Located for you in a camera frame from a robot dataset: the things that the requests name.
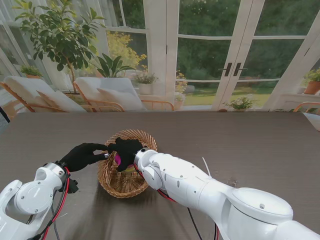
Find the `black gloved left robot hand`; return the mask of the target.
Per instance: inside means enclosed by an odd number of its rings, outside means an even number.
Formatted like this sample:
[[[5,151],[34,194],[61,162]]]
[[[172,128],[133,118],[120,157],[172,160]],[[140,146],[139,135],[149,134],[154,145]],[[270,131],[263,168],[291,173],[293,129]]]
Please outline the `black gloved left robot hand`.
[[[70,172],[77,172],[86,166],[105,160],[105,154],[94,154],[95,151],[108,151],[108,147],[99,143],[82,143],[75,146],[58,163],[67,167]]]

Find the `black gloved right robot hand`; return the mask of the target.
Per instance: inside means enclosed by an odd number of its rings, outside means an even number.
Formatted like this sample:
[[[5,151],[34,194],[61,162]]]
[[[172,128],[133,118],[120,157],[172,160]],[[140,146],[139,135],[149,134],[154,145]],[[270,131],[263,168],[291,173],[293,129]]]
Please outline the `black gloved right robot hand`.
[[[116,152],[119,155],[120,164],[118,164],[117,171],[123,172],[134,164],[136,154],[143,148],[138,139],[122,139],[118,137],[115,143],[108,145],[107,151],[109,154]]]

